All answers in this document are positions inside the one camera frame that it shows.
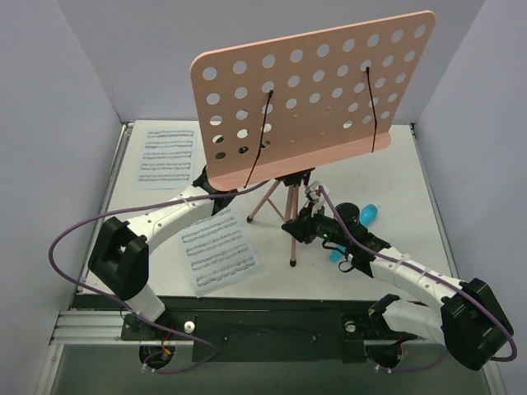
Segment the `pink perforated music stand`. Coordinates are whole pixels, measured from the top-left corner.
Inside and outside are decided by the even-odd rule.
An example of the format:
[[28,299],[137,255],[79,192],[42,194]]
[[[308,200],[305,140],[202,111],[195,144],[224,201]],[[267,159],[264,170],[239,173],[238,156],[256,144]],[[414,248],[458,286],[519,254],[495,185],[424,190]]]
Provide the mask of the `pink perforated music stand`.
[[190,80],[210,184],[386,148],[435,24],[426,10],[201,53]]

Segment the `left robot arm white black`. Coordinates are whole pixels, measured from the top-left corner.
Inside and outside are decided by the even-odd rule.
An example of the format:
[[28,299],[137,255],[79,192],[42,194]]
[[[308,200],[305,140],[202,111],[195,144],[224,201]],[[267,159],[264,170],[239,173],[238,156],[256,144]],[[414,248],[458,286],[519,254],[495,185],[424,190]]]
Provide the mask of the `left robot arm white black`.
[[237,189],[214,188],[203,170],[168,202],[126,220],[112,216],[102,224],[89,258],[89,270],[142,317],[140,328],[150,338],[165,336],[170,326],[168,308],[148,284],[151,253],[184,228],[216,215],[237,193]]

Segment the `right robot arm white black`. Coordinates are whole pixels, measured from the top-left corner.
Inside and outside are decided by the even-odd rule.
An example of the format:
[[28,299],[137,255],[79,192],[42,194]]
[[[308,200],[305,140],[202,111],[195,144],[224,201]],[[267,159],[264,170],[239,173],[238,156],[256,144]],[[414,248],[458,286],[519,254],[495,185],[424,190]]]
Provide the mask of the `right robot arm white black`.
[[337,205],[333,213],[326,216],[322,207],[309,204],[291,214],[282,229],[299,243],[320,238],[325,248],[342,248],[351,269],[415,299],[387,295],[373,304],[367,318],[373,334],[405,332],[433,340],[472,370],[490,360],[510,362],[518,356],[514,329],[486,282],[444,276],[413,261],[363,226],[352,203]]

